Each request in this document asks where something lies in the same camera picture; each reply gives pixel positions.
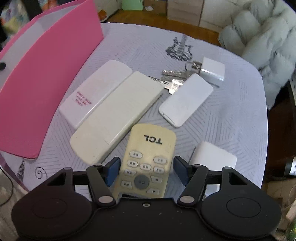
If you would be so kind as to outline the white remote with red text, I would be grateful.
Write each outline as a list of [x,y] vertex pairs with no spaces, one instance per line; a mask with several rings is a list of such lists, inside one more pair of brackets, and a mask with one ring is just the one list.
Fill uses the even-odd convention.
[[127,65],[109,60],[90,75],[61,104],[59,111],[74,129],[90,116],[126,78],[132,74]]

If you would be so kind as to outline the bunch of keys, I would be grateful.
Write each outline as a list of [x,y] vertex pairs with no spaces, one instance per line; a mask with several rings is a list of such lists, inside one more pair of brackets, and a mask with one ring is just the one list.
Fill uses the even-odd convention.
[[184,71],[163,70],[161,78],[150,78],[158,82],[170,95],[173,95],[184,82],[194,73],[199,74],[202,63],[197,61],[187,62]]

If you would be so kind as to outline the white charger cube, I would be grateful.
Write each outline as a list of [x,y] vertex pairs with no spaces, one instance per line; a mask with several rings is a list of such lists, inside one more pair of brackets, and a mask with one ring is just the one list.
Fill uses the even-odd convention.
[[221,62],[203,57],[199,75],[209,84],[221,87],[225,78],[225,65]]

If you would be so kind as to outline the cream TCL remote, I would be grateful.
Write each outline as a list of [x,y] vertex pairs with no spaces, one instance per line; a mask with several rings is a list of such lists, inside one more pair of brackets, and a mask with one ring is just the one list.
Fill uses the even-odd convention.
[[114,198],[124,194],[163,198],[176,140],[176,134],[167,128],[149,123],[134,125],[112,192]]

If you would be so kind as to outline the pink cardboard box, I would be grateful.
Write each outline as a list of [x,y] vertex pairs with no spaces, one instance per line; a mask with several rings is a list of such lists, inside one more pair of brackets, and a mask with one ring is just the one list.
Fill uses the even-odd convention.
[[92,0],[30,20],[1,51],[1,151],[35,159],[75,76],[103,40]]

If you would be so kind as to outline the large cream remote back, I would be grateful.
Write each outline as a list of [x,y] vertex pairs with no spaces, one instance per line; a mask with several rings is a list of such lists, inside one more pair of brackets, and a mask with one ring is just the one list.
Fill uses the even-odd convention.
[[124,80],[70,138],[76,156],[87,165],[101,163],[149,108],[163,87],[136,71]]

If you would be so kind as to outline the wooden shelf cabinet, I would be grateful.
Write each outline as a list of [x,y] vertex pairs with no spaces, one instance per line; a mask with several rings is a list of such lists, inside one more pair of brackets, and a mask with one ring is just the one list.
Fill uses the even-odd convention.
[[199,26],[203,4],[200,0],[168,0],[167,19]]

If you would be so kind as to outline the green folding table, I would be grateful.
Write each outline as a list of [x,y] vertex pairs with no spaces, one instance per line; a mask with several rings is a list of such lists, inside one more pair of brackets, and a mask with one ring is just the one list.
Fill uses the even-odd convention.
[[121,8],[124,11],[142,11],[144,7],[142,0],[122,0]]

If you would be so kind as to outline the white foam block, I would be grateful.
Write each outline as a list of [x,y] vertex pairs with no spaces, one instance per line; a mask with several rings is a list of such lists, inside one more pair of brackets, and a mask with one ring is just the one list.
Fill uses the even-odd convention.
[[235,168],[237,157],[209,142],[200,142],[189,160],[190,165],[203,165],[210,171],[221,171],[223,167]]

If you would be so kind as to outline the patterned white tablecloth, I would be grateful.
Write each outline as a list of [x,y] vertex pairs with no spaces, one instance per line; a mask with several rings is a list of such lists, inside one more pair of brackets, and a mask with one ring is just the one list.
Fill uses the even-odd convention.
[[[133,71],[161,77],[163,70],[180,71],[185,63],[172,59],[166,50],[182,34],[163,29],[103,23],[103,41],[94,50],[76,75],[69,89],[71,94],[95,70],[109,60],[120,61]],[[236,170],[261,186],[267,154],[268,125],[263,82],[257,69],[239,56],[218,46],[187,37],[193,60],[204,57],[225,65],[225,79],[197,111],[175,129],[175,155],[189,160],[201,141],[212,143],[237,158]],[[84,171],[87,165],[70,147],[74,129],[59,112],[50,124],[40,155],[25,160],[1,154],[1,166],[27,190],[32,190],[65,167]]]

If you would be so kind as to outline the grey puffer jacket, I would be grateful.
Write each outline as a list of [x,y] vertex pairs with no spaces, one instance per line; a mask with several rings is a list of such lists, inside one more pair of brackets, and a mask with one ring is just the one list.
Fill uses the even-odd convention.
[[295,11],[284,1],[251,1],[220,32],[218,41],[259,71],[271,109],[295,70]]

